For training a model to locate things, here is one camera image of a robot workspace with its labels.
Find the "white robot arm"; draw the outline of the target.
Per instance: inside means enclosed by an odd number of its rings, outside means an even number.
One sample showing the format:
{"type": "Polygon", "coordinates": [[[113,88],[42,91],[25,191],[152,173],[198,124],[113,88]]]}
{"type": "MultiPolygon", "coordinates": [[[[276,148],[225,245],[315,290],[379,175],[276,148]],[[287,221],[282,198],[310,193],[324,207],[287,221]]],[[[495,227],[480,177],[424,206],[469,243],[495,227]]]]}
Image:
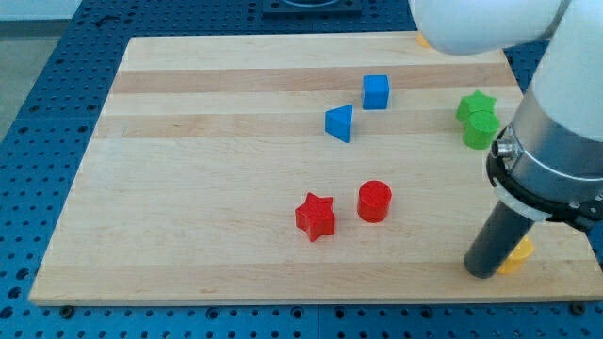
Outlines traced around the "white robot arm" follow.
{"type": "Polygon", "coordinates": [[[537,40],[549,45],[486,168],[507,207],[586,232],[602,219],[602,4],[445,1],[409,4],[435,50],[473,55],[537,40]]]}

